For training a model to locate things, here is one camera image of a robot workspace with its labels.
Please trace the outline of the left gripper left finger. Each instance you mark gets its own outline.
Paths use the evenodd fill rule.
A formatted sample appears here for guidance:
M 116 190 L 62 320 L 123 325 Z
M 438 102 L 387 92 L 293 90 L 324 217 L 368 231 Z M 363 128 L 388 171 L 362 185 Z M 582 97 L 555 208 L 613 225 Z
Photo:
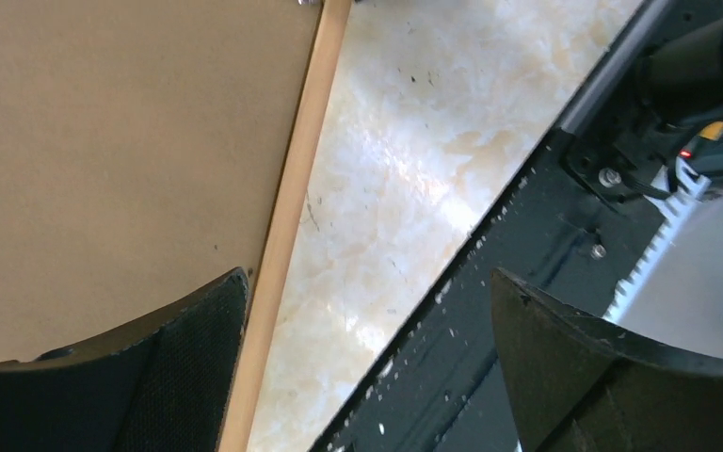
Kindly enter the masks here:
M 115 329 L 0 363 L 0 451 L 214 451 L 247 320 L 235 268 Z

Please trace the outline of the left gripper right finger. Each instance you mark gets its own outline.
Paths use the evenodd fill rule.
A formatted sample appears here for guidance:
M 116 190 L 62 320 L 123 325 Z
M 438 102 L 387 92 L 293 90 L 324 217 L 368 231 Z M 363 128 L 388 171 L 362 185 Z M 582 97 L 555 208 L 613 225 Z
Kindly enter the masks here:
M 503 270 L 494 342 L 525 451 L 723 451 L 723 359 L 578 310 Z

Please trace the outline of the wooden picture frame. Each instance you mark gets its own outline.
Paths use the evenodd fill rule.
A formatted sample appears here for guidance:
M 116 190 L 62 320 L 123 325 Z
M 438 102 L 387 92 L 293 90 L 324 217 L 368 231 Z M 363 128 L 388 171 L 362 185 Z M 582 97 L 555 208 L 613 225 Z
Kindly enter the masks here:
M 276 201 L 256 271 L 230 397 L 217 451 L 245 451 L 253 427 L 281 298 L 297 237 L 330 92 L 341 53 L 350 0 L 320 3 L 309 63 L 281 172 Z

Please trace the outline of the brown backing board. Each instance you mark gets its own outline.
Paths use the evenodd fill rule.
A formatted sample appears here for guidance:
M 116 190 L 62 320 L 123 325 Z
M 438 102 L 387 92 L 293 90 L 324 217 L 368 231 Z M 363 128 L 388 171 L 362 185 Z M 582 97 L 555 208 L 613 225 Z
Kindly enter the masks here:
M 258 267 L 319 17 L 0 1 L 0 362 Z

